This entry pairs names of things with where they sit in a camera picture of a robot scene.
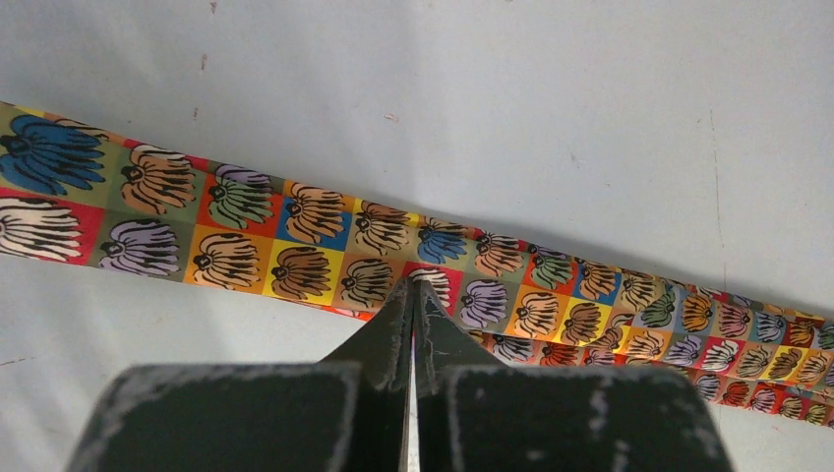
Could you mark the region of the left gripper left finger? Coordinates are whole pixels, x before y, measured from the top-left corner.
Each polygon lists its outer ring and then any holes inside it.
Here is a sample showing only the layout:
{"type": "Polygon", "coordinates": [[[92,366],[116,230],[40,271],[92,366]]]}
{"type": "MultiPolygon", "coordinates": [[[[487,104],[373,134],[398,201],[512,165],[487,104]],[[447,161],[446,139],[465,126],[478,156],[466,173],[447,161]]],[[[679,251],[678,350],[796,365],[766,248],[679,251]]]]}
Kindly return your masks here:
{"type": "Polygon", "coordinates": [[[319,362],[145,364],[90,414],[71,471],[403,471],[414,285],[319,362]]]}

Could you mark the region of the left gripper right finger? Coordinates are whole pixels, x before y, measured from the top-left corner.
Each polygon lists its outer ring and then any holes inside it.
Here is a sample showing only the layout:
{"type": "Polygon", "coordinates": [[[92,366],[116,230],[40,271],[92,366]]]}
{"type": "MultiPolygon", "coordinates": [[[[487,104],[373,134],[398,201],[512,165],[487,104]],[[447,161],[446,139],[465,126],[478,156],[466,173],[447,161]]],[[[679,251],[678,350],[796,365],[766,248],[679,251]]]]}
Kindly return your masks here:
{"type": "Polygon", "coordinates": [[[655,367],[512,367],[414,286],[425,471],[729,471],[704,401],[655,367]]]}

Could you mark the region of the colourful patterned tie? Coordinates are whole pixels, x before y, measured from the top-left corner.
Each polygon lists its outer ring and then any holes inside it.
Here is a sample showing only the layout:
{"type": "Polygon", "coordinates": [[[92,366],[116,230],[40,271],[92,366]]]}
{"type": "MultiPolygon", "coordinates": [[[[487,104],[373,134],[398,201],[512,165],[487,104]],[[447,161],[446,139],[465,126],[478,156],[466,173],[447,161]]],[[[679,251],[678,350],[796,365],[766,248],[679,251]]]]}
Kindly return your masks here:
{"type": "Polygon", "coordinates": [[[650,364],[708,401],[833,424],[833,323],[3,103],[1,251],[370,319],[423,280],[495,356],[650,364]]]}

